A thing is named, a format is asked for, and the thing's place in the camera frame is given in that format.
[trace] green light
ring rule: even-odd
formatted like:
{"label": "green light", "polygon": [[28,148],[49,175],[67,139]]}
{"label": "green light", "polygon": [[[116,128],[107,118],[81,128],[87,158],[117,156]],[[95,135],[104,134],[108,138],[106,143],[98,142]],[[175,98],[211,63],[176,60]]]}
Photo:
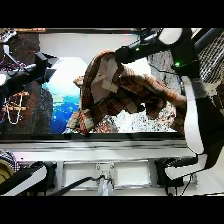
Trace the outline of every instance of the green light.
{"label": "green light", "polygon": [[176,63],[175,63],[175,66],[176,66],[176,67],[179,67],[179,66],[180,66],[180,62],[176,62]]}

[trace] brown plaid shirt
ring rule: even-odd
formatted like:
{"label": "brown plaid shirt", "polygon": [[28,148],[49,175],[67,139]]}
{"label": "brown plaid shirt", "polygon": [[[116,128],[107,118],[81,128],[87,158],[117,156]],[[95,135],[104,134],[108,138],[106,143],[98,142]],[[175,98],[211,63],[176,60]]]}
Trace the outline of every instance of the brown plaid shirt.
{"label": "brown plaid shirt", "polygon": [[130,114],[137,113],[142,103],[145,103],[146,114],[156,119],[169,101],[176,106],[176,117],[171,128],[183,134],[186,98],[165,87],[152,75],[137,75],[121,63],[117,62],[118,69],[112,80],[119,87],[117,93],[110,92],[108,97],[94,104],[91,83],[97,75],[101,59],[103,57],[105,59],[107,55],[114,56],[114,52],[103,51],[91,61],[82,85],[80,85],[80,78],[74,81],[81,88],[80,105],[79,111],[74,112],[68,121],[67,128],[87,135],[106,115],[116,116],[122,110]]}

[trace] checkered fabric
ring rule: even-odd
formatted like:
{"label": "checkered fabric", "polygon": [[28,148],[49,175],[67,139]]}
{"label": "checkered fabric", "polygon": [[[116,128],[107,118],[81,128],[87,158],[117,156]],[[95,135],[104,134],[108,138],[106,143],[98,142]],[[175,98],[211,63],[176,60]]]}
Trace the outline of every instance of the checkered fabric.
{"label": "checkered fabric", "polygon": [[205,83],[216,83],[224,74],[224,31],[200,54],[200,76]]}
{"label": "checkered fabric", "polygon": [[0,160],[5,161],[15,172],[20,170],[20,166],[11,151],[0,150]]}
{"label": "checkered fabric", "polygon": [[171,128],[183,134],[186,98],[165,87],[154,76],[135,74],[132,69],[121,63],[116,62],[117,70],[114,71],[112,79],[112,82],[118,86],[117,92],[110,92],[105,99],[94,104],[91,84],[98,74],[101,62],[105,63],[108,55],[110,58],[115,57],[113,51],[103,51],[91,61],[82,85],[80,85],[80,77],[74,81],[81,87],[80,105],[78,112],[74,112],[68,121],[67,128],[87,135],[106,115],[116,116],[122,110],[130,114],[138,113],[142,110],[142,103],[145,103],[146,114],[151,119],[156,119],[169,101],[176,106],[176,118]]}

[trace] green led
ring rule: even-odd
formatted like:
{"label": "green led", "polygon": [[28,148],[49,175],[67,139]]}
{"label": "green led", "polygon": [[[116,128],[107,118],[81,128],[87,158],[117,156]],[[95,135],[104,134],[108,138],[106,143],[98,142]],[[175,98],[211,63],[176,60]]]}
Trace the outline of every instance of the green led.
{"label": "green led", "polygon": [[180,62],[176,62],[176,63],[175,63],[175,66],[176,66],[176,67],[180,67]]}

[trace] white cable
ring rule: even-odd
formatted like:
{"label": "white cable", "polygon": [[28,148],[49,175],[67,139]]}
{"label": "white cable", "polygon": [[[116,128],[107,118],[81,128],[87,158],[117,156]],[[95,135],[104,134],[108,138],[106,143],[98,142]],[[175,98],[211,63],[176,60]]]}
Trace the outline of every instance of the white cable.
{"label": "white cable", "polygon": [[17,124],[17,123],[19,122],[19,117],[20,117],[20,111],[21,111],[22,100],[23,100],[23,94],[21,94],[21,98],[20,98],[20,102],[19,102],[19,107],[20,107],[20,109],[19,109],[19,111],[18,111],[18,113],[17,113],[17,119],[16,119],[16,122],[15,122],[15,123],[13,123],[13,122],[11,121],[11,118],[10,118],[10,116],[9,116],[9,107],[8,107],[8,104],[6,104],[6,110],[7,110],[8,120],[9,120],[9,123],[10,123],[10,124]]}

